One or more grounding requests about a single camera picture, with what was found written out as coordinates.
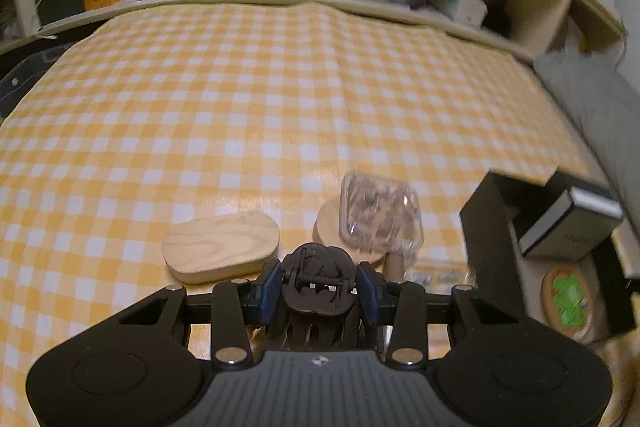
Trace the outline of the clear box of silver items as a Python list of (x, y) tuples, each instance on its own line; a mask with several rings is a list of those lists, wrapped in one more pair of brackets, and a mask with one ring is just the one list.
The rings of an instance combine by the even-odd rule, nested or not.
[(462, 284), (468, 273), (465, 263), (418, 260), (405, 271), (405, 280), (426, 285), (454, 285)]

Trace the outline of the grey pillow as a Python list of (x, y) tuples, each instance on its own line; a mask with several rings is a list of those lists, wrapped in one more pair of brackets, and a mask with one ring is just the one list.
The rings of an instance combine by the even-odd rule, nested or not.
[(597, 156), (634, 228), (639, 226), (639, 93), (604, 57), (538, 56), (534, 71)]

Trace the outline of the black Chanel perfume box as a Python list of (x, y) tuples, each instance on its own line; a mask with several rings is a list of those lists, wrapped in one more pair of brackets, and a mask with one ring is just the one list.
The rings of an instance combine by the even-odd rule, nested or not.
[(514, 219), (524, 258), (577, 262), (608, 238), (623, 221), (614, 199), (570, 187)]

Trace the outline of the yellow white checkered cloth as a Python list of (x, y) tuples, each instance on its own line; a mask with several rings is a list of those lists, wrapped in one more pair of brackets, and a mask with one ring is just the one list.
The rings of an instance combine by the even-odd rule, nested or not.
[(418, 192), (418, 268), (455, 267), (487, 171), (558, 168), (602, 178), (510, 54), (321, 4), (113, 18), (2, 122), (2, 424), (35, 424), (25, 379), (41, 353), (171, 283), (173, 225), (260, 210), (288, 253), (361, 170)]

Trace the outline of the oval wooden block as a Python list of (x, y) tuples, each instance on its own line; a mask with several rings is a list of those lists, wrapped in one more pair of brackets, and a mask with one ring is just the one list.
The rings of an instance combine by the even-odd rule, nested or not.
[(180, 282), (198, 285), (246, 277), (277, 257), (280, 230), (261, 211), (244, 211), (180, 223), (162, 243), (162, 255)]

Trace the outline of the round green frog coaster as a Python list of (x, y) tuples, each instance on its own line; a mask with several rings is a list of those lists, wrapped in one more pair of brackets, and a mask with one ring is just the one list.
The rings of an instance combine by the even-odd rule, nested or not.
[(540, 301), (552, 329), (583, 343), (593, 323), (593, 302), (588, 283), (578, 265), (555, 265), (541, 282)]

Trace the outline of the black hair claw clip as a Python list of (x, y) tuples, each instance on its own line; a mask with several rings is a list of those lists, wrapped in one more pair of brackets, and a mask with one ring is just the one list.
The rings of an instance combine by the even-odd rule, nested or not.
[(357, 267), (343, 249), (306, 243), (281, 263), (281, 294), (259, 349), (344, 351), (358, 347)]

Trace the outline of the white tissue box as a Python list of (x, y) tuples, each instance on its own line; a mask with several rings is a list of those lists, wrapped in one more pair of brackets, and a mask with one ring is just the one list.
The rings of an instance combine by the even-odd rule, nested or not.
[(455, 22), (475, 28), (483, 25), (488, 12), (483, 0), (437, 0), (437, 7)]

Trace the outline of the brown wooden cylinder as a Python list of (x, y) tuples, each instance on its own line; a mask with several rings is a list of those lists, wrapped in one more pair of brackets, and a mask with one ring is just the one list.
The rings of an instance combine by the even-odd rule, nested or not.
[(405, 280), (405, 273), (405, 256), (401, 253), (387, 253), (383, 268), (386, 280), (401, 283)]

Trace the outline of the black storage box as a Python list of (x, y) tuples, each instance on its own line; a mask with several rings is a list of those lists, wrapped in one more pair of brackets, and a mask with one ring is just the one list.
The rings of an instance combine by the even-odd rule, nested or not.
[(488, 171), (460, 211), (480, 290), (581, 343), (637, 326), (639, 279), (613, 241), (624, 218), (614, 192), (562, 169), (544, 184)]

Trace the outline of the clear box of brown clips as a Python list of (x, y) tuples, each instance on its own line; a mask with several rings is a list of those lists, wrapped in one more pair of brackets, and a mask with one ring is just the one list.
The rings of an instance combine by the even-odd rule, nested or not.
[(338, 198), (338, 234), (360, 251), (413, 258), (424, 243), (416, 190), (406, 181), (349, 171)]

